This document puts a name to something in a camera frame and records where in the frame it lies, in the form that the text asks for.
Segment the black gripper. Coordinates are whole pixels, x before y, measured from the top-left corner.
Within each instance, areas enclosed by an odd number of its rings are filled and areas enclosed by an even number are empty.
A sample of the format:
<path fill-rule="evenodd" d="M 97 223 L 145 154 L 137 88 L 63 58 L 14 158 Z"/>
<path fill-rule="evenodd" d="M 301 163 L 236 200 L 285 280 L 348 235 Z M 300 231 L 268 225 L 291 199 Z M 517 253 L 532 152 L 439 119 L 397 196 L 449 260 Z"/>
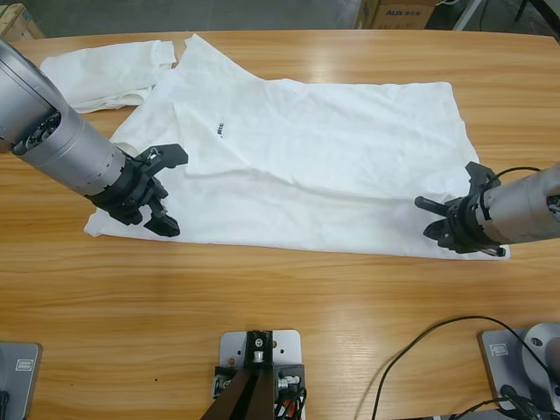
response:
<path fill-rule="evenodd" d="M 444 204 L 424 196 L 415 198 L 416 207 L 442 216 L 441 220 L 429 224 L 423 235 L 436 241 L 439 247 L 458 254 L 482 252 L 488 256 L 503 256 L 503 247 L 486 235 L 477 218 L 481 192 L 500 186 L 500 178 L 490 168 L 475 162 L 469 162 L 465 169 L 470 177 L 469 191 L 474 193 Z"/>
<path fill-rule="evenodd" d="M 179 144 L 151 146 L 135 158 L 126 157 L 116 182 L 87 198 L 124 225 L 141 223 L 140 208 L 148 206 L 151 215 L 143 226 L 156 235 L 176 237 L 180 235 L 179 223 L 165 212 L 161 199 L 167 191 L 155 175 L 163 169 L 186 165 L 188 159 Z"/>

